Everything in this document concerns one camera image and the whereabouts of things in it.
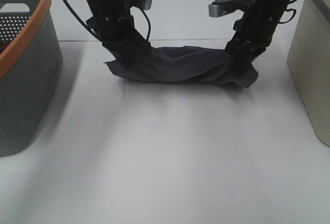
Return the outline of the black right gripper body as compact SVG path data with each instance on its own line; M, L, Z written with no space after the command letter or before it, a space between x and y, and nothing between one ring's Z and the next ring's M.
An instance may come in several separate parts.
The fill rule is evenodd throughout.
M270 45L279 21L279 15L263 17L261 14L244 14L233 25L235 33L232 39L227 42L225 52L229 54L238 52L263 53Z

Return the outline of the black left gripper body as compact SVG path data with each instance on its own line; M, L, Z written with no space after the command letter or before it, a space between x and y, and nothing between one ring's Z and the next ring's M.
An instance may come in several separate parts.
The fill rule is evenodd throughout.
M86 23L111 51L119 54L148 54L152 50L151 43L136 30L130 12L102 25L97 23L95 17L89 18Z

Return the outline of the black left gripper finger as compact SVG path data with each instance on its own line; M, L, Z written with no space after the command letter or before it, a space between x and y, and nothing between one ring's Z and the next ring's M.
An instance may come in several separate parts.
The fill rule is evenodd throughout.
M134 64L140 52L141 49L139 47L119 47L113 49L114 57L126 69Z

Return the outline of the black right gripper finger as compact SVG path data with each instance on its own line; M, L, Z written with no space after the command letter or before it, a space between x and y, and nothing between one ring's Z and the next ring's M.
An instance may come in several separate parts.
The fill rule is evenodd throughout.
M253 67L251 49L238 49L234 52L233 60L230 65L230 72L235 77L254 75L255 68Z

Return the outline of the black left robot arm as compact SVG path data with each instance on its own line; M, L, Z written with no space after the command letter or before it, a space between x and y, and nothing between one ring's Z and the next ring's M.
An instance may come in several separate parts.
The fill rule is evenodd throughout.
M87 25L120 64L131 67L136 57L148 53L151 45L135 28L132 7L151 8L153 0L87 0L92 17Z

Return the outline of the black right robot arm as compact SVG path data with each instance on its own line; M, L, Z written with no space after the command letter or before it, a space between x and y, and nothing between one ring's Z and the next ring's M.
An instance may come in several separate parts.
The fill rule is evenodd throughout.
M234 23L235 34L225 51L233 56L230 71L241 76L252 61L270 45L281 18L293 0L252 0L241 19Z

